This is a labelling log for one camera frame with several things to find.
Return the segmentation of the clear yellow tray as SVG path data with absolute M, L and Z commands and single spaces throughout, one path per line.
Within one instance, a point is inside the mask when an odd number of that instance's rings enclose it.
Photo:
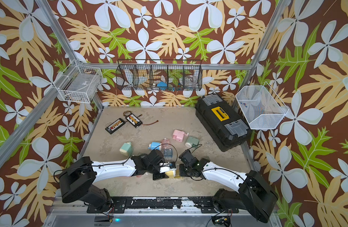
M 175 171 L 174 178 L 180 178 L 180 171 L 179 170 Z

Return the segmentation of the yellow pencil sharpener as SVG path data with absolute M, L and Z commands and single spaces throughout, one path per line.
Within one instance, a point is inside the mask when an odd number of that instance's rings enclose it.
M 175 178 L 176 177 L 176 170 L 170 170 L 170 171 L 167 171 L 165 172 L 165 175 L 168 177 L 168 178 Z

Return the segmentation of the blue pencil sharpener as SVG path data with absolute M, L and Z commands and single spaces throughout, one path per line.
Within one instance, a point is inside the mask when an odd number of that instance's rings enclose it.
M 162 143 L 160 143 L 160 142 L 152 142 L 152 143 L 150 143 L 149 144 L 149 146 L 148 146 L 148 148 L 150 149 L 150 150 L 161 150 L 161 148 L 162 148 Z

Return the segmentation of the clear blue tray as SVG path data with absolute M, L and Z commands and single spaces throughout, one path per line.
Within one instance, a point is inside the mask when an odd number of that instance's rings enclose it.
M 172 148 L 165 148 L 163 150 L 163 154 L 164 154 L 164 159 L 166 161 L 171 160 L 173 158 L 173 149 Z

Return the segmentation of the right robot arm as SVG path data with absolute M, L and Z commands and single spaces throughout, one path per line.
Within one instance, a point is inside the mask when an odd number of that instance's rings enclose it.
M 231 189 L 219 189 L 212 197 L 215 210 L 246 210 L 257 221 L 267 223 L 278 201 L 278 195 L 263 176 L 254 170 L 236 172 L 202 158 L 198 160 L 187 149 L 179 156 L 182 177 L 201 178 L 220 183 Z

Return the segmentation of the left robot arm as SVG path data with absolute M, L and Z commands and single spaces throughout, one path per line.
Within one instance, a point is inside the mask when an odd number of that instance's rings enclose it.
M 114 202 L 107 189 L 100 189 L 94 183 L 145 173 L 152 174 L 153 180 L 160 180 L 168 178 L 166 173 L 170 171 L 176 171 L 176 163 L 166 163 L 158 149 L 123 161 L 98 162 L 83 157 L 58 175 L 62 202 L 82 201 L 88 205 L 87 213 L 105 213 L 114 208 Z

